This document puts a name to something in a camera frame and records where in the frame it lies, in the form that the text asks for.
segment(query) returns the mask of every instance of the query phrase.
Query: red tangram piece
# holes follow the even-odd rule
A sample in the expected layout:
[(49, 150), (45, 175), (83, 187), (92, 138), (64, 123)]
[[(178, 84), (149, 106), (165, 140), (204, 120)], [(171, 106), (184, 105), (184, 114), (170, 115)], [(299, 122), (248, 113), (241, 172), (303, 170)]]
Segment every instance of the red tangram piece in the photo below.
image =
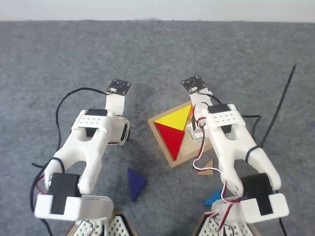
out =
[(155, 125), (171, 153), (173, 160), (176, 161), (185, 132), (159, 123), (155, 123)]

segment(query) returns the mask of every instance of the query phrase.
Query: blue tangram piece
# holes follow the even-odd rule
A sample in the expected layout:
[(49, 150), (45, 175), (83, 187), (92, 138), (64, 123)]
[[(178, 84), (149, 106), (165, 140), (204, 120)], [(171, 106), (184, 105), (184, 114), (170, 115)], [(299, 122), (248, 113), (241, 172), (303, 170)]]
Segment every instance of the blue tangram piece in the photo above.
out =
[(216, 200), (219, 199), (221, 199), (221, 189), (214, 191), (214, 193), (203, 202), (203, 205), (210, 207)]
[(146, 179), (130, 168), (128, 168), (128, 179), (129, 187), (131, 189), (131, 200), (134, 201), (145, 185)]

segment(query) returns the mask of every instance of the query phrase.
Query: brown triangle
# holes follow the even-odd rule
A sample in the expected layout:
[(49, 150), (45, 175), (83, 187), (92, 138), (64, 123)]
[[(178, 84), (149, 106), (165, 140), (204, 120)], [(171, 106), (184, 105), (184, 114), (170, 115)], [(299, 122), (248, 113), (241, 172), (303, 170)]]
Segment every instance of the brown triangle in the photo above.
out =
[[(211, 159), (211, 161), (209, 161), (208, 164), (205, 165), (203, 168), (207, 168), (207, 167), (213, 167), (213, 159)], [(197, 173), (197, 175), (199, 175), (199, 176), (213, 176), (213, 170), (199, 171)]]

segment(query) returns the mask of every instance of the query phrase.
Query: robotic arm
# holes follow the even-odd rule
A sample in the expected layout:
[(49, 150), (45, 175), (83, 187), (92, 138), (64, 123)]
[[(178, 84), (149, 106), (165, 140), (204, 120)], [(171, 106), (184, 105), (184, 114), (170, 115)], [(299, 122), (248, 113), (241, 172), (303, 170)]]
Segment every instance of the robotic arm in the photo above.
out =
[[(45, 169), (45, 194), (37, 196), (37, 218), (77, 221), (98, 219), (106, 226), (113, 202), (108, 197), (92, 196), (107, 145), (123, 145), (129, 135), (129, 121), (122, 116), (130, 82), (113, 80), (107, 89), (105, 109), (82, 110), (71, 133)], [(65, 171), (85, 161), (82, 175)]]
[[(254, 223), (287, 216), (288, 206), (283, 194), (274, 194), (281, 187), (281, 179), (264, 150), (257, 146), (245, 127), (245, 122), (232, 104), (213, 105), (212, 93), (198, 76), (182, 81), (194, 106), (194, 116), (198, 122), (188, 125), (188, 131), (195, 141), (208, 138), (219, 160), (221, 180), (238, 198), (227, 216), (228, 221)], [(235, 160), (244, 160), (259, 174), (239, 178)], [(212, 210), (224, 215), (229, 203), (219, 200)]]

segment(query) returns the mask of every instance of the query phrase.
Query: yellow tangram piece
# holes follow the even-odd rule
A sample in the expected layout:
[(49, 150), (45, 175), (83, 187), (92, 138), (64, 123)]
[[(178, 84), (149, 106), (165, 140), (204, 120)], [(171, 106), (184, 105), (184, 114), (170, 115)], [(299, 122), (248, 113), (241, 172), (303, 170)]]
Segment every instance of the yellow tangram piece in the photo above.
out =
[(189, 115), (191, 105), (185, 106), (177, 111), (174, 111), (164, 117), (161, 117), (154, 122), (163, 124), (174, 129), (184, 130)]

